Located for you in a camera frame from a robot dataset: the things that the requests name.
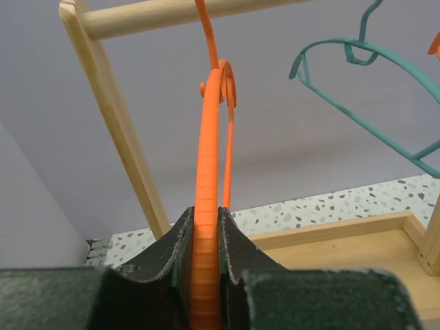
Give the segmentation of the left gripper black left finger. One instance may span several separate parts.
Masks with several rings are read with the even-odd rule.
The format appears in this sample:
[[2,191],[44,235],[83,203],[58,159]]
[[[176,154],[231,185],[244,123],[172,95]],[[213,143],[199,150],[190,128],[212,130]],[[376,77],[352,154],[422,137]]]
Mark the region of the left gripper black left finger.
[[193,213],[116,268],[1,270],[1,328],[188,329]]

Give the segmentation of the teal hanger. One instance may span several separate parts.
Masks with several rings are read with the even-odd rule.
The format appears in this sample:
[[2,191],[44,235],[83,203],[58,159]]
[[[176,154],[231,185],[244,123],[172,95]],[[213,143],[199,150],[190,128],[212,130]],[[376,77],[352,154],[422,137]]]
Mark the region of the teal hanger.
[[289,79],[418,170],[439,177],[439,64],[428,55],[438,1],[363,1],[346,32],[311,41]]

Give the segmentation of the orange hanger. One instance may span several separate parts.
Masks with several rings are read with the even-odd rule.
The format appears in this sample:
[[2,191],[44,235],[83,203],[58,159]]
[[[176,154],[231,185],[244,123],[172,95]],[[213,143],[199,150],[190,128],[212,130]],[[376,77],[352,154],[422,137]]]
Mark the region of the orange hanger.
[[437,35],[431,42],[431,45],[428,49],[428,54],[431,56],[436,55],[438,60],[440,61],[440,32],[437,33]]
[[218,243],[218,148],[219,108],[228,106],[228,139],[225,155],[223,203],[230,206],[232,155],[234,141],[234,112],[237,107],[237,90],[230,62],[217,55],[215,36],[204,1],[195,7],[203,26],[210,74],[200,84],[203,98],[197,176],[195,213],[192,234],[192,265],[190,277],[191,329],[222,329],[221,289]]

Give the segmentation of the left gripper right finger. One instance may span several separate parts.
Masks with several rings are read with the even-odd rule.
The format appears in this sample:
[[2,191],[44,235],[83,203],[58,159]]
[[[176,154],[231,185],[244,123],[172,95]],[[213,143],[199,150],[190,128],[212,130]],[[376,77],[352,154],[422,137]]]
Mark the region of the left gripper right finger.
[[404,284],[384,269],[289,270],[218,209],[224,329],[422,329]]

